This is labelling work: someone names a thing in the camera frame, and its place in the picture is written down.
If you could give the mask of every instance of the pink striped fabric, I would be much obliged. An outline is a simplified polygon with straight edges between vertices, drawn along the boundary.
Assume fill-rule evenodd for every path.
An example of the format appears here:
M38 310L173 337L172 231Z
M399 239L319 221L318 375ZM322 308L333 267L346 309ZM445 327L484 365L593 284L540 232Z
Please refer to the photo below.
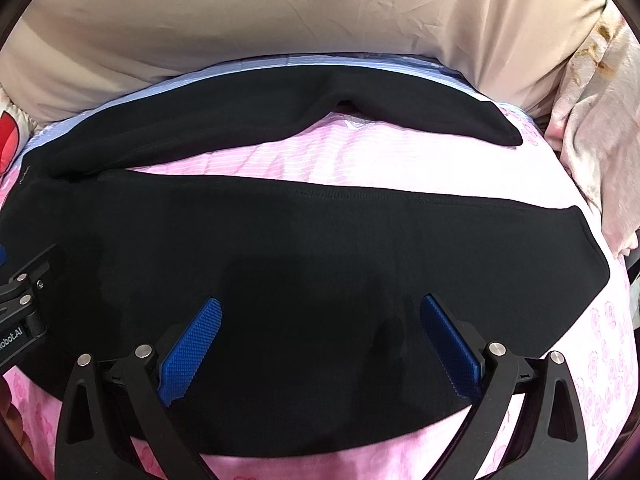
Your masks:
M415 132L332 114L280 142L206 153L136 171L487 196L547 208L577 205L607 258L611 277L553 349L564 353L574 375L587 428L592 474L620 433L638 390L628 280L623 264L613 258L604 242L599 216L590 211L535 126L513 110L502 111L520 129L522 146L503 148L468 137ZM0 198L16 176L17 170L13 170L4 181ZM51 479L60 403L16 368L6 378L26 431L33 437L36 464ZM514 397L479 477L500 462L521 405L522 399ZM221 480L421 480L458 430L465 413L388 442L332 454L279 459L206 456L205 460ZM135 444L148 471L163 478L148 446Z

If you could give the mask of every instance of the mattress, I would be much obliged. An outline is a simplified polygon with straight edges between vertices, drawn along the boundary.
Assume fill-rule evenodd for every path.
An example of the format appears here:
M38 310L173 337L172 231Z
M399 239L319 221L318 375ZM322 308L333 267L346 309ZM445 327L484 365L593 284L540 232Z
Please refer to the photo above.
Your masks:
M367 61L356 57L252 60L187 75L123 100L169 91L225 71L296 62L357 64ZM410 71L412 75L431 78L467 92L478 100L486 100L458 76L447 73L436 64L387 57L379 68ZM517 108L499 107L520 131L523 145L506 148L468 137L425 134L334 113L289 139L204 153L168 164L136 168L136 171L217 174L503 198L545 208L577 206L607 259L610 279L552 349L565 354L574 375L586 422L592 474L620 433L638 390L638 364L628 311L625 267L611 256L600 234L598 216L586 205L534 123ZM32 140L28 149L63 135L91 113L46 128ZM18 161L2 183L3 198L15 183L19 165ZM30 383L17 369L9 372L7 379L23 414L25 430L32 437L36 463L46 476L52 478L53 444L60 404ZM521 398L514 397L479 476L491 472L499 463L521 403ZM437 424L390 441L332 454L270 459L206 456L206 461L221 479L422 478L459 428L465 413L459 412ZM150 449L142 442L137 442L137 446L146 468L159 474Z

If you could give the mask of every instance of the beige sheet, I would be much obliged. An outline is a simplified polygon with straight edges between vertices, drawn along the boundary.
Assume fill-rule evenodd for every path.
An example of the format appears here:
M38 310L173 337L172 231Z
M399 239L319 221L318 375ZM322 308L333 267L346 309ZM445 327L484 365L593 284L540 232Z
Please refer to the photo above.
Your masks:
M437 57L479 90L549 113L605 0L34 0L0 84L46 124L164 78L250 56Z

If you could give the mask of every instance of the blue rubber tip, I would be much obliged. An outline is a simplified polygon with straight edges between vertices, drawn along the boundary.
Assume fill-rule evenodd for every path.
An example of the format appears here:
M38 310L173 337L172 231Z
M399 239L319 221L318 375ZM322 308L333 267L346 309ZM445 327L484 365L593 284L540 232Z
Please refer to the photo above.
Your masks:
M220 302L210 298L160 364L158 396L165 406L187 393L221 323Z
M425 296L420 302L420 323L456 393L472 403L480 400L480 363L433 296Z

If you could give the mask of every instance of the pink blanket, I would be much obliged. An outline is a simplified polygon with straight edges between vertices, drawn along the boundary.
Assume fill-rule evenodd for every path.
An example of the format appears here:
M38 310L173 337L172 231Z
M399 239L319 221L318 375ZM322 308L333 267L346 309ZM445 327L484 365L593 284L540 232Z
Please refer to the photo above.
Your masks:
M638 390L638 363L628 308L625 268L614 259L592 212L549 145L523 116L503 109L524 144L503 148L468 137L425 134L385 123L332 114L290 139L206 153L188 160L137 168L157 174L226 174L339 186L508 198L547 208L577 205L610 267L609 283L553 346L564 353L582 407L590 474L609 452ZM17 176L0 189L4 200ZM14 368L6 378L31 436L36 464L52 479L60 402ZM521 397L514 397L498 438L478 476L493 471L513 432ZM221 480L419 480L458 430L466 412L388 442L333 454L260 459L206 456ZM149 472L162 477L150 449L136 442Z

